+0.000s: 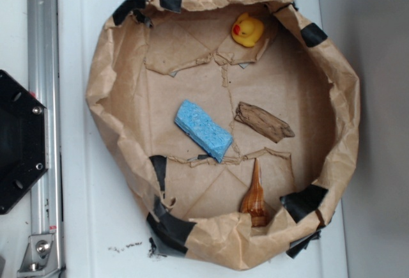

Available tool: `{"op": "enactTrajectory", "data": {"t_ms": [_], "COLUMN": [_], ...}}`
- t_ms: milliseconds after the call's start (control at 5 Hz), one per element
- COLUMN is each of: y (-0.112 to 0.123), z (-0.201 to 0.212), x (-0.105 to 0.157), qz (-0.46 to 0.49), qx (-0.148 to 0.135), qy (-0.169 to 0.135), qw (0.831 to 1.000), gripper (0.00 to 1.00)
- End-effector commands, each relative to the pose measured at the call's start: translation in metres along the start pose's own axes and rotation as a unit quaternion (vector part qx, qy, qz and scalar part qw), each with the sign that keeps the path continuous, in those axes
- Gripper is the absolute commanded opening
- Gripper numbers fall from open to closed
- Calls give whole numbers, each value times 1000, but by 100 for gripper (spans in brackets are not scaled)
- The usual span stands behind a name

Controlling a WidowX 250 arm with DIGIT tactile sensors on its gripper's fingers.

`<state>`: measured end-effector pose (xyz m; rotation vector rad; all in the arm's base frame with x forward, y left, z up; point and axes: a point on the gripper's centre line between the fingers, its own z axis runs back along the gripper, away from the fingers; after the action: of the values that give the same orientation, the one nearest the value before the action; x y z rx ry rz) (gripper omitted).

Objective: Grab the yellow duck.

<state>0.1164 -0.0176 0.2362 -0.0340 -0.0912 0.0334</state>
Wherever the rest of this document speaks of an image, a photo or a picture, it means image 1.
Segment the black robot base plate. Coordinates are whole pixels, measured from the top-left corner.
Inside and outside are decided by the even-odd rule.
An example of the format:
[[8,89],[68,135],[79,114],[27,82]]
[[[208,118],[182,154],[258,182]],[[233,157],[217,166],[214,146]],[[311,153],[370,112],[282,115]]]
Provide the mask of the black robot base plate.
[[1,70],[1,214],[5,215],[48,170],[47,109]]

